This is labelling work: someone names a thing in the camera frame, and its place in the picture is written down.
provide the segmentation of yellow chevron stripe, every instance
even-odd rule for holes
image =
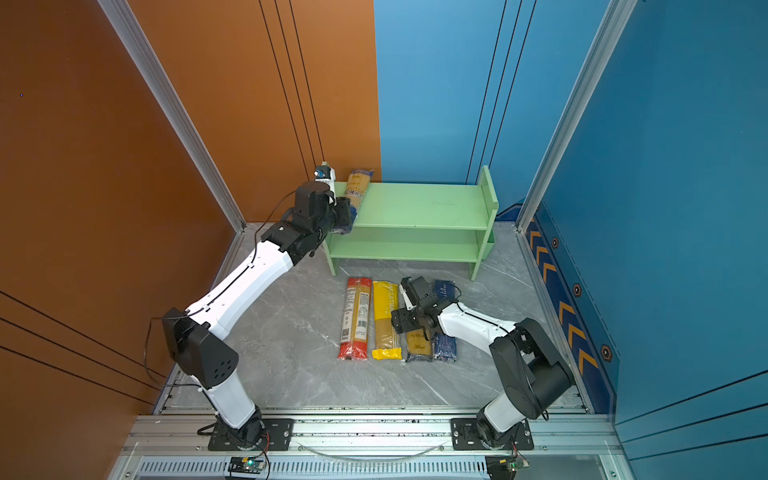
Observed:
[[[588,353],[586,353],[584,350],[579,349],[578,351],[578,371],[580,374],[584,375],[584,361],[587,360],[589,363],[594,365],[596,369],[600,368],[598,367],[598,363],[593,359]]]
[[[576,328],[575,326],[568,325],[568,345],[571,346],[571,348],[574,348],[574,333],[576,335],[579,335],[583,339],[587,339],[587,337],[584,335],[584,332]]]
[[[533,237],[540,237],[541,234],[539,232],[531,232],[531,250],[533,250]]]
[[[547,283],[547,270],[552,270],[553,272],[557,272],[557,269],[554,268],[554,265],[551,263],[544,262],[544,284]]]
[[[567,303],[560,302],[560,324],[563,324],[563,310],[568,311],[576,315],[576,312],[574,312],[573,307],[568,305]]]
[[[536,265],[540,263],[542,253],[549,253],[549,250],[544,247],[536,247]]]

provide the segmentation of black line on wall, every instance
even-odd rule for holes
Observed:
[[[110,370],[112,370],[112,371],[113,371],[113,372],[115,372],[115,373],[119,373],[119,374],[120,374],[120,375],[122,375],[122,376],[128,377],[128,378],[129,378],[129,379],[131,379],[131,380],[135,380],[135,381],[137,381],[137,382],[139,382],[139,383],[142,383],[142,384],[144,384],[144,385],[146,385],[146,386],[148,386],[148,387],[151,387],[151,388],[153,388],[153,389],[157,390],[158,392],[160,392],[160,389],[159,389],[159,388],[157,388],[156,386],[150,385],[149,383],[146,383],[146,382],[142,382],[141,380],[139,380],[139,379],[137,379],[137,378],[135,378],[135,377],[133,377],[133,376],[130,376],[130,375],[128,375],[127,373],[123,373],[123,372],[121,372],[121,371],[120,371],[120,370],[118,370],[118,369],[113,369],[113,368],[112,368],[112,367],[110,367],[109,365],[105,365],[104,363],[101,363],[101,362],[99,362],[98,360],[92,359],[90,356],[86,356],[86,355],[83,355],[82,353],[80,353],[80,352],[76,352],[76,351],[74,351],[73,349],[71,349],[71,348],[69,348],[69,347],[67,347],[67,346],[63,346],[63,345],[62,345],[62,344],[60,344],[60,343],[54,342],[53,340],[51,340],[51,339],[49,339],[49,338],[46,338],[46,337],[44,337],[43,335],[40,335],[39,333],[35,333],[35,332],[33,332],[33,331],[29,330],[29,329],[26,329],[26,328],[24,328],[24,327],[23,327],[23,326],[21,326],[21,325],[18,325],[18,324],[16,324],[16,323],[13,323],[11,320],[5,319],[5,318],[3,318],[3,317],[1,317],[1,316],[0,316],[0,320],[1,320],[1,321],[3,321],[3,322],[6,322],[8,325],[12,325],[12,326],[15,326],[16,328],[18,328],[18,329],[20,329],[20,330],[23,330],[23,331],[25,331],[26,333],[29,333],[29,334],[31,334],[31,335],[34,335],[34,336],[38,337],[39,339],[43,339],[43,340],[45,340],[46,342],[50,342],[50,343],[53,343],[54,345],[56,345],[56,346],[59,346],[59,347],[61,347],[62,349],[64,349],[64,350],[67,350],[68,352],[74,353],[74,354],[75,354],[75,355],[77,355],[77,356],[81,356],[81,357],[83,357],[84,359],[88,359],[88,360],[91,360],[93,363],[96,363],[97,365],[101,365],[101,366],[103,366],[105,369],[110,369]]]
[[[533,14],[536,12],[536,3],[538,0],[534,0],[533,9],[531,10],[531,17],[528,19],[528,27],[525,29],[525,37],[523,37],[523,45],[520,47],[520,55],[518,55],[518,64],[515,66],[515,74],[512,75],[512,85],[509,86],[509,93],[507,94],[507,103],[504,105],[504,113],[502,114],[502,122],[498,126],[498,132],[496,133],[496,141],[493,144],[493,151],[491,152],[491,160],[488,161],[488,168],[491,168],[493,164],[493,156],[496,155],[496,145],[498,145],[498,138],[502,134],[502,127],[504,126],[504,117],[507,116],[507,107],[509,106],[509,98],[512,96],[512,88],[515,87],[515,79],[518,77],[518,69],[520,68],[520,59],[523,58],[523,50],[525,50],[525,41],[528,39],[528,31],[531,29],[531,21],[533,20]]]
[[[705,396],[705,395],[707,395],[709,393],[716,392],[717,390],[722,390],[722,389],[728,388],[730,386],[734,386],[737,383],[746,382],[747,380],[756,378],[756,377],[761,376],[761,375],[765,375],[766,373],[768,373],[768,370],[763,370],[762,372],[754,373],[753,375],[750,375],[750,376],[745,376],[744,378],[738,379],[738,380],[736,380],[734,382],[726,383],[725,385],[716,387],[716,388],[711,389],[711,390],[707,390],[706,392],[702,392],[702,393],[696,394],[694,396],[690,396],[690,397],[688,397],[686,399],[678,400],[677,402],[670,403],[669,405],[665,405],[663,407],[659,407],[657,409],[653,409],[650,412],[645,412],[645,413],[642,413],[640,415],[636,415],[636,416],[632,417],[631,419],[622,420],[621,422],[618,422],[616,425],[621,425],[622,423],[627,423],[627,422],[631,422],[632,420],[637,420],[640,417],[645,417],[646,415],[650,415],[651,413],[656,413],[656,412],[659,412],[661,410],[668,409],[671,406],[680,405],[681,403],[687,402],[688,400],[697,399],[700,396]]]
[[[266,24],[266,15],[264,14],[264,6],[259,0],[259,8],[261,8],[261,16],[264,18],[264,28],[266,28],[266,36],[270,40],[270,47],[272,47],[272,56],[275,58],[275,67],[277,68],[277,76],[280,77],[280,85],[283,87],[283,95],[286,98],[286,106],[288,107],[288,115],[290,115],[290,123],[293,125],[293,134],[296,135],[296,144],[299,146],[299,154],[301,154],[301,163],[304,165],[304,173],[306,174],[306,181],[310,181],[310,173],[306,167],[306,161],[304,160],[304,152],[301,149],[301,142],[299,141],[299,132],[296,129],[296,122],[293,121],[293,112],[290,110],[290,103],[288,102],[288,92],[286,91],[286,85],[283,83],[283,74],[280,73],[280,64],[277,63],[277,53],[275,53],[275,45],[272,43],[272,35],[270,34],[270,27]]]
[[[654,453],[653,455],[644,455],[642,457],[628,458],[630,462],[634,460],[642,460],[644,458],[661,457],[662,455],[670,455],[672,453],[689,452],[691,450],[705,449],[707,447],[717,447],[719,445],[727,445],[729,443],[744,442],[746,440],[761,439],[762,437],[768,437],[768,433],[761,433],[759,435],[752,435],[749,437],[742,437],[741,439],[725,440],[723,442],[708,443],[706,445],[699,445],[697,447],[689,447],[687,449],[672,450],[671,452]]]
[[[509,38],[509,46],[507,47],[507,57],[504,59],[504,67],[502,68],[502,79],[498,81],[498,90],[496,90],[496,99],[493,101],[493,110],[491,110],[491,121],[488,123],[488,131],[485,132],[485,143],[482,146],[482,154],[480,154],[480,167],[478,167],[477,178],[480,178],[480,170],[482,170],[482,159],[485,156],[485,148],[488,146],[488,137],[491,135],[491,128],[493,128],[493,118],[496,115],[496,105],[498,104],[498,95],[502,91],[502,84],[504,84],[504,73],[507,71],[507,62],[509,61],[509,52],[512,49],[512,41],[515,40],[515,32],[518,29],[518,20],[520,18],[520,9],[523,6],[522,0],[518,5],[518,14],[515,16],[515,25],[512,26],[512,36]]]
[[[304,53],[301,51],[301,41],[299,40],[299,28],[296,26],[296,16],[293,14],[293,3],[288,0],[290,5],[290,16],[293,19],[293,30],[296,32],[296,43],[299,44],[299,56],[301,57],[301,68],[304,70],[304,80],[306,80],[306,91],[310,94],[310,107],[312,108],[312,117],[315,119],[315,130],[317,131],[317,142],[320,145],[320,159],[326,161],[326,155],[323,153],[323,140],[320,138],[320,127],[317,124],[317,115],[315,114],[315,102],[312,101],[312,89],[310,88],[310,79],[306,74],[306,65],[304,64]]]
[[[58,368],[57,366],[53,366],[53,365],[51,365],[50,363],[46,363],[46,362],[43,362],[42,360],[38,360],[38,359],[36,359],[36,358],[32,358],[32,357],[30,357],[29,355],[25,355],[24,353],[20,353],[20,352],[17,352],[16,350],[13,350],[13,349],[9,349],[7,346],[2,346],[2,345],[0,345],[0,349],[3,349],[3,350],[5,350],[6,352],[15,353],[16,355],[18,355],[18,356],[21,356],[21,357],[24,357],[24,358],[26,358],[27,360],[31,360],[32,362],[37,362],[37,363],[40,363],[41,365],[49,366],[49,367],[51,367],[51,368],[52,368],[52,369],[54,369],[54,370],[58,370],[59,372],[63,372],[63,373],[66,373],[66,374],[68,374],[68,375],[72,375],[73,377],[79,378],[80,380],[85,380],[85,381],[86,381],[86,382],[88,382],[88,383],[93,383],[94,385],[98,385],[98,386],[100,386],[100,387],[104,387],[104,388],[106,388],[107,390],[111,390],[112,392],[117,392],[117,393],[119,393],[119,394],[121,394],[121,395],[125,395],[125,396],[127,396],[127,397],[130,397],[130,398],[132,398],[132,399],[134,399],[134,400],[138,400],[139,402],[144,402],[144,403],[146,403],[146,404],[147,404],[147,405],[149,405],[149,406],[154,406],[154,404],[153,404],[153,403],[151,403],[151,402],[148,402],[147,400],[144,400],[144,399],[140,399],[140,398],[138,398],[138,397],[135,397],[135,396],[131,395],[130,393],[121,392],[120,390],[117,390],[117,389],[113,389],[113,388],[112,388],[112,387],[110,387],[110,386],[106,386],[106,385],[104,385],[104,384],[102,384],[102,383],[99,383],[99,382],[95,382],[94,380],[91,380],[91,379],[87,379],[87,378],[85,378],[85,377],[83,377],[83,376],[80,376],[80,375],[78,375],[77,373],[72,373],[72,372],[70,372],[70,371],[68,371],[68,370],[60,369],[60,368]]]
[[[480,123],[482,120],[482,111],[485,109],[485,98],[488,96],[488,86],[491,84],[491,72],[493,71],[493,61],[496,59],[496,48],[498,47],[498,37],[502,34],[502,24],[504,23],[504,12],[507,11],[507,0],[504,0],[502,8],[502,19],[498,22],[498,33],[496,34],[496,43],[493,45],[493,55],[491,56],[491,67],[488,69],[488,80],[485,81],[485,93],[482,95],[482,105],[480,106],[480,118],[478,118],[478,127],[475,130],[475,141],[472,142],[472,153],[469,155],[469,166],[467,167],[467,178],[464,185],[469,182],[469,172],[472,171],[472,158],[475,156],[475,146],[478,143],[478,134],[480,133]]]
[[[648,437],[652,437],[654,435],[659,435],[659,434],[662,434],[662,433],[672,432],[673,430],[684,429],[684,428],[690,427],[692,425],[698,425],[700,423],[709,422],[710,420],[722,419],[722,418],[725,418],[725,417],[728,417],[728,416],[731,416],[731,415],[736,415],[737,413],[744,413],[744,412],[749,412],[750,410],[761,409],[761,408],[763,408],[765,406],[768,406],[768,402],[767,403],[761,403],[759,405],[755,405],[755,406],[751,406],[751,407],[746,407],[745,409],[741,409],[741,410],[735,410],[733,412],[723,413],[721,415],[715,415],[714,417],[710,417],[708,419],[697,420],[696,422],[686,423],[685,425],[680,425],[679,427],[672,427],[671,429],[661,430],[660,432],[649,433],[648,435],[642,435],[642,436],[636,437],[634,439],[624,440],[621,443],[634,442],[635,440],[640,440],[640,439],[647,439]]]
[[[288,55],[288,65],[290,66],[290,74],[293,76],[293,86],[296,89],[296,99],[299,101],[299,110],[301,111],[301,119],[304,121],[304,131],[306,132],[306,141],[310,143],[310,153],[312,154],[312,165],[315,168],[317,168],[317,160],[315,160],[315,150],[312,148],[312,139],[310,138],[310,129],[309,127],[306,126],[306,117],[304,116],[304,106],[301,105],[301,95],[299,95],[299,84],[296,83],[296,73],[293,71],[293,62],[290,59],[290,51],[288,51],[288,41],[286,40],[286,31],[283,29],[283,20],[280,17],[280,9],[277,8],[277,0],[275,0],[275,10],[277,10],[277,21],[280,23],[280,31],[283,33],[283,44],[286,46],[286,55]]]
[[[124,355],[124,354],[118,352],[117,350],[115,350],[115,349],[113,349],[111,347],[106,346],[105,344],[99,342],[98,340],[96,340],[96,339],[94,339],[94,338],[92,338],[92,337],[90,337],[88,335],[85,335],[83,332],[80,332],[80,331],[72,328],[71,326],[67,325],[66,323],[64,323],[64,322],[62,322],[60,320],[56,320],[54,317],[48,315],[47,313],[43,313],[40,310],[38,310],[38,309],[34,308],[33,306],[29,305],[28,303],[22,302],[21,300],[19,300],[15,296],[9,295],[6,292],[3,292],[2,290],[0,290],[0,294],[2,294],[4,296],[7,296],[9,299],[13,300],[14,302],[18,303],[19,305],[26,306],[27,308],[29,308],[33,312],[36,312],[36,313],[39,313],[40,315],[43,315],[45,318],[58,323],[59,325],[63,326],[66,329],[71,330],[72,332],[77,333],[79,336],[83,336],[83,337],[89,339],[90,341],[92,341],[93,343],[96,343],[97,345],[103,346],[105,349],[109,350],[110,352],[117,353],[119,356],[123,357],[124,359],[130,360],[133,363],[135,363],[136,365],[140,366],[141,368],[144,368],[144,364],[142,364],[141,362],[137,362],[136,360],[132,359],[130,356]],[[158,372],[155,369],[150,369],[150,370],[152,370],[153,372],[157,373],[160,376],[163,376],[162,373]]]

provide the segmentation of aluminum frame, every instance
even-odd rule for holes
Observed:
[[[271,415],[264,418],[291,418],[293,437],[287,452],[271,456],[424,456],[487,455],[488,451],[461,452],[452,449],[450,420],[473,418],[474,413],[392,414],[392,415]],[[531,420],[530,433],[536,448],[530,455],[623,455],[619,439],[606,415],[552,414],[548,422]],[[197,430],[215,422],[214,415],[139,416],[123,444],[121,455],[226,455],[209,452],[207,437]],[[235,450],[231,455],[240,452]],[[511,451],[497,451],[510,455]]]
[[[541,199],[544,198],[549,182],[558,169],[565,149],[568,148],[568,143],[571,142],[571,137],[573,137],[578,122],[584,114],[584,109],[592,98],[594,89],[598,86],[608,60],[614,53],[614,48],[616,48],[619,37],[621,37],[624,27],[632,15],[635,4],[637,4],[637,0],[611,0],[608,5],[598,33],[594,36],[587,57],[576,78],[576,83],[571,90],[571,95],[565,104],[563,115],[560,116],[558,126],[555,128],[544,157],[541,159],[531,188],[525,196],[525,201],[518,215],[519,231],[525,232],[528,229],[534,212],[541,203]]]
[[[236,232],[242,231],[246,225],[245,217],[240,212],[214,159],[210,156],[203,139],[181,103],[127,0],[98,0],[98,2],[232,228]]]

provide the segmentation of blue wall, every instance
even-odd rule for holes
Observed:
[[[768,407],[707,420],[768,402],[768,375],[718,389],[768,368],[767,58],[765,2],[638,2],[545,195],[621,357],[639,478],[765,447],[699,448],[768,432]]]
[[[490,164],[501,209],[520,201],[607,4],[376,0],[383,180],[473,184]]]

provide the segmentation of orange wall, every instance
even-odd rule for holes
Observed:
[[[65,325],[0,295],[3,476],[103,478],[233,231],[97,2],[3,2],[0,58],[0,291]]]
[[[130,5],[247,220],[323,159],[380,180],[372,0]]]

